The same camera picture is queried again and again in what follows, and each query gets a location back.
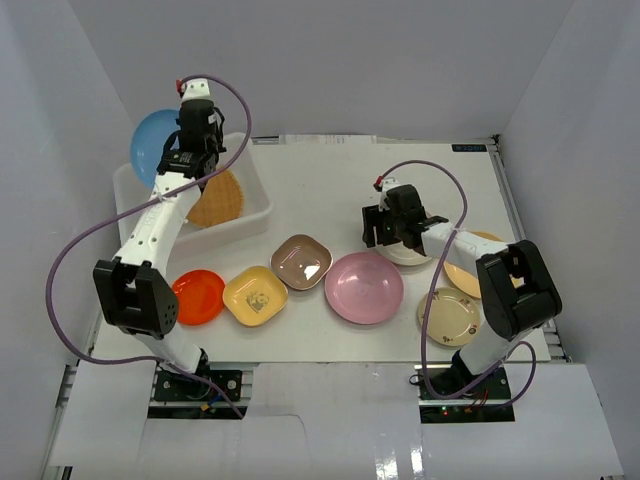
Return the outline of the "cream white round plate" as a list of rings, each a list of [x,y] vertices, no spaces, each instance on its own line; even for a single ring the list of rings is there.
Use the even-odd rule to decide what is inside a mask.
[[[418,253],[414,249],[407,248],[403,238],[411,234],[407,224],[391,214],[390,210],[383,212],[383,233],[389,234],[400,241],[389,245],[377,245],[376,251],[387,260],[399,266],[419,266],[432,260],[430,256]]]

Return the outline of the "woven bamboo fan tray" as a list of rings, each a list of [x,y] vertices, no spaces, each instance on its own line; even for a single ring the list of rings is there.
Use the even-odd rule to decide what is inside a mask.
[[[239,218],[243,208],[242,189],[233,173],[227,170],[207,182],[187,220],[198,228],[210,228]]]

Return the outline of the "blue round plate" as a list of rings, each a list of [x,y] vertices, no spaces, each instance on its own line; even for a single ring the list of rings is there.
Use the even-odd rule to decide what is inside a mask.
[[[135,128],[130,144],[130,163],[136,177],[149,190],[154,186],[163,147],[178,129],[178,111],[161,109],[148,114]]]

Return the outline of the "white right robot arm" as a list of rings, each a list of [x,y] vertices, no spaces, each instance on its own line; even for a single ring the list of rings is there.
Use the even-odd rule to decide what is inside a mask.
[[[363,208],[363,241],[369,247],[401,244],[421,256],[475,273],[484,322],[452,357],[450,367],[425,386],[439,399],[472,399],[488,377],[532,330],[557,316],[562,301],[538,247],[529,240],[492,241],[430,216],[417,189],[378,180],[378,204]]]

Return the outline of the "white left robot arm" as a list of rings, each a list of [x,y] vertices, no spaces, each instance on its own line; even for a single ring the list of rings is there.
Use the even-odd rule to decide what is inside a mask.
[[[135,337],[159,358],[180,369],[177,387],[199,399],[211,387],[201,364],[204,351],[177,325],[179,300],[165,279],[179,231],[201,196],[200,186],[173,191],[215,171],[224,150],[224,118],[211,99],[181,103],[178,130],[169,135],[157,165],[151,199],[126,243],[114,258],[100,260],[93,279],[106,322]]]

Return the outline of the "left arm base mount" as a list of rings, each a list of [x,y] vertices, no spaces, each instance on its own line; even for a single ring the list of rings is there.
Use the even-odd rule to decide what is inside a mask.
[[[248,403],[243,394],[243,372],[208,368],[203,376],[217,385],[227,400],[207,383],[158,369],[147,416],[165,420],[240,420],[235,409],[244,416]]]

